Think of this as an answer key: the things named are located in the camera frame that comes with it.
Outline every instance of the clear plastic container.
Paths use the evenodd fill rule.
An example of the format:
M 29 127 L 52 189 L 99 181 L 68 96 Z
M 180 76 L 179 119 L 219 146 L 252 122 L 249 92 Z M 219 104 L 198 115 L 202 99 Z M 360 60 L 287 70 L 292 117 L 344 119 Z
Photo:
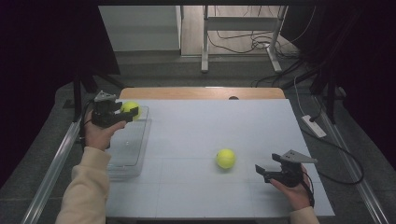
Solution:
M 149 108 L 140 106 L 140 109 L 139 119 L 127 123 L 111 138 L 110 148 L 106 150 L 111 155 L 107 166 L 110 180 L 124 180 L 142 171 L 151 120 Z

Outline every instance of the white power strip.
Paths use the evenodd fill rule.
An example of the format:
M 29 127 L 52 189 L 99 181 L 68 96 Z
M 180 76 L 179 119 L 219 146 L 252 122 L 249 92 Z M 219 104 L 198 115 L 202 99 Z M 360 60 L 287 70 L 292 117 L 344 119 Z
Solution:
M 323 130 L 317 125 L 316 122 L 311 122 L 311 116 L 305 115 L 302 117 L 303 121 L 305 122 L 306 126 L 317 136 L 317 137 L 324 137 L 327 134 L 323 132 Z

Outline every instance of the sweater cuff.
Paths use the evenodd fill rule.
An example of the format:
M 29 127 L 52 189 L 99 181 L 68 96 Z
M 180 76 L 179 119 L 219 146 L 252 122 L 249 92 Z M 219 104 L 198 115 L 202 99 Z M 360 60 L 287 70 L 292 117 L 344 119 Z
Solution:
M 81 163 L 79 165 L 105 171 L 111 156 L 94 147 L 84 147 Z
M 314 208 L 309 206 L 290 213 L 291 223 L 318 224 Z

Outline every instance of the forearm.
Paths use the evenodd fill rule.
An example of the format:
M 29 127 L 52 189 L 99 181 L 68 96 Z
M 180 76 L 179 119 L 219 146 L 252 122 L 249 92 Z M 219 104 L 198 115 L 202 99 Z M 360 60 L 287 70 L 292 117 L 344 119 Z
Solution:
M 81 163 L 73 168 L 56 223 L 105 223 L 109 189 L 106 168 L 110 155 L 85 147 Z
M 290 213 L 291 224 L 319 224 L 314 208 L 309 206 Z

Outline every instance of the tennis ball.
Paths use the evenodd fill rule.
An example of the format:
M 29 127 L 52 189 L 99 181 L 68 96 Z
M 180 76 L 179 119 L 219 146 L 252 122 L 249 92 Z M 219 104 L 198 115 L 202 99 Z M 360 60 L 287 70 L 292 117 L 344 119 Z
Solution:
M 229 169 L 233 167 L 235 160 L 235 154 L 233 154 L 233 151 L 229 148 L 220 150 L 216 156 L 216 162 L 218 163 L 218 166 L 223 169 Z
M 140 106 L 139 106 L 139 104 L 137 102 L 134 102 L 134 101 L 125 102 L 124 104 L 122 104 L 120 112 L 121 113 L 129 112 L 129 111 L 131 111 L 132 109 L 134 109 L 136 107 L 138 107 L 138 113 L 137 113 L 136 116 L 133 117 L 133 119 L 137 120 L 137 119 L 139 119 L 140 113 L 141 113 Z

